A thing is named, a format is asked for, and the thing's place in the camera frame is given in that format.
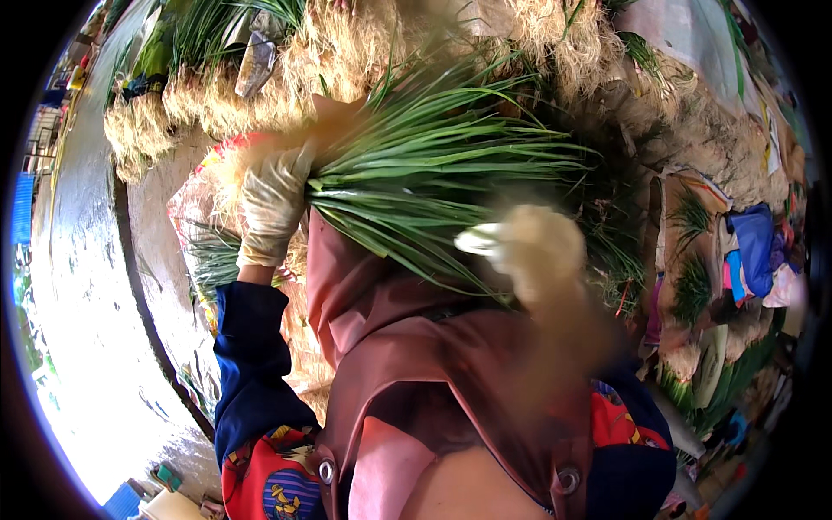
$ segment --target apron snap button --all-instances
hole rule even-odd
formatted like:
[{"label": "apron snap button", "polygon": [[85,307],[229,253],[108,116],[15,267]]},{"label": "apron snap button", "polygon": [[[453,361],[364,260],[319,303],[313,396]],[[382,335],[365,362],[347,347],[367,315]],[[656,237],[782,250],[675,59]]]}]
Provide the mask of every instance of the apron snap button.
[{"label": "apron snap button", "polygon": [[321,482],[324,485],[329,486],[332,483],[332,476],[334,473],[334,468],[332,463],[329,460],[321,461],[320,465],[318,466],[318,476],[320,477]]},{"label": "apron snap button", "polygon": [[557,478],[561,481],[561,489],[564,495],[574,493],[581,483],[581,475],[575,468],[565,468],[557,472]]}]

